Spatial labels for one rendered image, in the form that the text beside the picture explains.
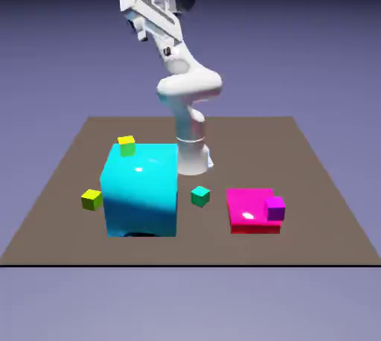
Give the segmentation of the small teal cube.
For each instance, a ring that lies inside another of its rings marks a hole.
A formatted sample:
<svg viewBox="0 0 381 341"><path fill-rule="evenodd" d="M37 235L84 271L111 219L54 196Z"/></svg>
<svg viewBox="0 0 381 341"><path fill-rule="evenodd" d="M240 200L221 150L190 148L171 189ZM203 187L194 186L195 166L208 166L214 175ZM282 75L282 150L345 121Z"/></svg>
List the small teal cube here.
<svg viewBox="0 0 381 341"><path fill-rule="evenodd" d="M202 208L210 201L211 191L203 186L197 186L190 192L191 202Z"/></svg>

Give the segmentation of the large pink box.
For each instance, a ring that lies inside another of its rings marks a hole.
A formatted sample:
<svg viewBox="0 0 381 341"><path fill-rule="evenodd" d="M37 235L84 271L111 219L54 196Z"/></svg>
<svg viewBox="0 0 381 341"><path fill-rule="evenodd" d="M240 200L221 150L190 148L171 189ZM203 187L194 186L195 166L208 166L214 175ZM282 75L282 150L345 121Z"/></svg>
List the large pink box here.
<svg viewBox="0 0 381 341"><path fill-rule="evenodd" d="M268 221L265 199L271 188L228 188L226 202L232 234L279 234L283 221Z"/></svg>

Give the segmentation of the large cyan box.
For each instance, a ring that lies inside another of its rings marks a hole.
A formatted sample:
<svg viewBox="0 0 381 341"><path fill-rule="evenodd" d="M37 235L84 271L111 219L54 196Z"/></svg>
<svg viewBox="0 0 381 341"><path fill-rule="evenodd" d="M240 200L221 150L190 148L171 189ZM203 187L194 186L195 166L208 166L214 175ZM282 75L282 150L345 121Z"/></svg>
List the large cyan box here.
<svg viewBox="0 0 381 341"><path fill-rule="evenodd" d="M108 236L176 235L177 156L174 143L140 143L132 156L112 145L100 175Z"/></svg>

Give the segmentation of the small yellow cube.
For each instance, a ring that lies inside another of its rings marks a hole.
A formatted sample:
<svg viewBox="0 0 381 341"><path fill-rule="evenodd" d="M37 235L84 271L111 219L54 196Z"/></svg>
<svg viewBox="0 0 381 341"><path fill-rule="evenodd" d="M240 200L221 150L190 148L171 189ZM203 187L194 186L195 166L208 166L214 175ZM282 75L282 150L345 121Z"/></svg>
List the small yellow cube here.
<svg viewBox="0 0 381 341"><path fill-rule="evenodd" d="M81 195L82 208L88 211L97 211L102 205L102 193L98 190L88 189Z"/></svg>
<svg viewBox="0 0 381 341"><path fill-rule="evenodd" d="M134 136L119 136L117 137L120 146L121 156L134 156L135 155L135 138Z"/></svg>

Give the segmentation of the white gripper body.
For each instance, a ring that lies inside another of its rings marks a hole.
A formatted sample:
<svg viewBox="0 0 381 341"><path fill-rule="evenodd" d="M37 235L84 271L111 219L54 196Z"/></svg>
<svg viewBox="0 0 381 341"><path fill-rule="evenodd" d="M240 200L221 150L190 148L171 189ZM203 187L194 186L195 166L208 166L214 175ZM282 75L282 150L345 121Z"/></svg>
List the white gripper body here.
<svg viewBox="0 0 381 341"><path fill-rule="evenodd" d="M120 11L126 20L137 24L144 23L147 36L178 45L183 42L179 20L169 10L167 0L119 0Z"/></svg>

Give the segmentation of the small purple cube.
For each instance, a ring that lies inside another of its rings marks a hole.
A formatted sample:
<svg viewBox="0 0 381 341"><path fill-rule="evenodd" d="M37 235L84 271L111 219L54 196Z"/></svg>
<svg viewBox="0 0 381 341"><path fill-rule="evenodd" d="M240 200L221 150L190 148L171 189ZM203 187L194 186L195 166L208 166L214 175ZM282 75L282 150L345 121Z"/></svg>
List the small purple cube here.
<svg viewBox="0 0 381 341"><path fill-rule="evenodd" d="M282 197L273 196L265 199L265 213L268 221L283 221L286 204Z"/></svg>

